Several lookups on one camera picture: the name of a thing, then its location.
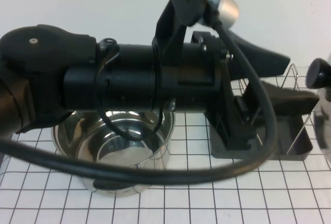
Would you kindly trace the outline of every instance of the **metal wire basket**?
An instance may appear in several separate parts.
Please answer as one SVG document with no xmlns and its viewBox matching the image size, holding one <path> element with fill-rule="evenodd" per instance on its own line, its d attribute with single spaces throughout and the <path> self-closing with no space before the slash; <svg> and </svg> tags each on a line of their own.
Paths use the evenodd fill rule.
<svg viewBox="0 0 331 224">
<path fill-rule="evenodd" d="M 287 72 L 282 77 L 273 77 L 263 79 L 266 82 L 277 85 L 280 88 L 290 88 L 300 90 L 298 86 L 298 70 L 294 64 L 291 64 Z M 236 84 L 239 86 L 239 94 L 242 95 L 247 88 L 248 80 L 240 79 Z M 258 108 L 250 120 L 250 124 L 253 125 L 256 117 L 259 115 L 261 109 Z M 278 122 L 279 131 L 279 142 L 278 148 L 274 153 L 272 159 L 283 159 L 283 160 L 302 160 L 305 159 L 311 152 L 313 146 L 308 137 L 306 131 L 306 124 L 310 120 L 311 113 L 304 117 L 288 118 Z M 227 151 L 222 141 L 219 140 L 214 130 L 211 131 L 212 139 L 212 155 L 216 158 L 234 158 L 243 159 L 251 156 L 252 153 L 259 150 L 264 143 L 265 129 L 264 127 L 257 130 L 257 136 L 255 140 L 249 141 L 251 146 L 250 150 L 247 151 Z"/>
</svg>

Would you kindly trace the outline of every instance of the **black robotic arm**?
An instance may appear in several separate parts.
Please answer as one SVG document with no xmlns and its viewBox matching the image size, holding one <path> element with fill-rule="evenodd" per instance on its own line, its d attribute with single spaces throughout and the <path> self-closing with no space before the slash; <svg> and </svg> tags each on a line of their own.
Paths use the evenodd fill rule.
<svg viewBox="0 0 331 224">
<path fill-rule="evenodd" d="M 273 107 L 259 76 L 283 74 L 289 59 L 229 33 L 231 13 L 214 3 L 170 0 L 151 46 L 113 39 L 97 43 L 88 35 L 47 25 L 6 34 L 0 40 L 0 134 L 51 127 L 75 110 L 101 105 L 121 111 L 203 112 L 226 147 L 234 147 L 255 135 L 231 90 L 231 80 L 248 78 L 266 117 L 266 142 L 256 157 L 208 171 L 155 172 L 76 161 L 5 140 L 0 152 L 82 177 L 140 184 L 210 182 L 256 168 L 274 151 L 277 136 Z M 191 43 L 184 43 L 187 26 L 197 22 L 214 28 L 220 38 L 194 32 Z"/>
</svg>

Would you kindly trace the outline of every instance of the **dish rack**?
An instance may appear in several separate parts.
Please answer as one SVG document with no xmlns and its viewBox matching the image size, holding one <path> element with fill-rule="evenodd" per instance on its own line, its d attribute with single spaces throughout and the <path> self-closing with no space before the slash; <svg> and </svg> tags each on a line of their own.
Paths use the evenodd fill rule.
<svg viewBox="0 0 331 224">
<path fill-rule="evenodd" d="M 270 78 L 271 80 L 266 79 L 266 81 L 272 81 L 272 83 L 277 84 L 281 88 L 285 88 L 286 82 L 291 79 L 291 89 L 299 90 L 298 86 L 298 71 L 294 64 L 291 64 L 282 77 L 274 77 Z M 283 79 L 281 85 L 279 85 L 278 81 Z M 247 88 L 248 80 L 239 79 L 239 90 L 242 95 Z M 258 116 L 260 112 L 260 108 L 257 109 L 253 120 L 251 121 L 251 125 L 253 124 L 255 118 Z M 279 130 L 279 138 L 278 138 L 278 147 L 275 150 L 272 158 L 270 159 L 281 159 L 281 160 L 304 160 L 307 158 L 309 153 L 312 151 L 313 146 L 307 134 L 307 130 L 305 128 L 307 122 L 310 120 L 311 113 L 308 114 L 304 119 L 301 116 L 296 118 L 286 118 L 278 120 L 278 130 Z M 211 148 L 212 155 L 215 158 L 232 158 L 232 159 L 245 159 L 246 157 L 252 156 L 252 154 L 256 153 L 264 143 L 265 137 L 265 128 L 261 127 L 257 129 L 256 138 L 249 140 L 248 144 L 250 145 L 249 150 L 227 150 L 224 146 L 222 140 L 213 129 L 210 127 L 210 139 L 211 139 Z"/>
</svg>

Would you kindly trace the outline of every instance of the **white wall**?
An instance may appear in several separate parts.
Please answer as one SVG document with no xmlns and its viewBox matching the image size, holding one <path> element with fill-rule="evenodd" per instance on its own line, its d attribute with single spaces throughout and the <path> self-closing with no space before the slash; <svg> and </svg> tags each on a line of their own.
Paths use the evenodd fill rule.
<svg viewBox="0 0 331 224">
<path fill-rule="evenodd" d="M 167 1 L 0 0 L 0 36 L 22 26 L 50 24 L 98 40 L 150 44 Z M 240 17 L 232 30 L 248 41 L 284 53 L 300 66 L 329 55 L 331 0 L 236 1 Z"/>
</svg>

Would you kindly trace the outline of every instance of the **black handle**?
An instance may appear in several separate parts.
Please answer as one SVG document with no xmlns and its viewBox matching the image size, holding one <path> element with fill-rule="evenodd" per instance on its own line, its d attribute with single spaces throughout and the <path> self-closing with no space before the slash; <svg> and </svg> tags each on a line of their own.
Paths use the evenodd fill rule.
<svg viewBox="0 0 331 224">
<path fill-rule="evenodd" d="M 135 186 L 136 184 L 125 184 L 116 181 L 94 180 L 93 187 L 99 190 L 120 190 Z"/>
<path fill-rule="evenodd" d="M 306 76 L 308 88 L 324 88 L 331 86 L 331 66 L 327 61 L 316 58 L 309 66 Z"/>
</svg>

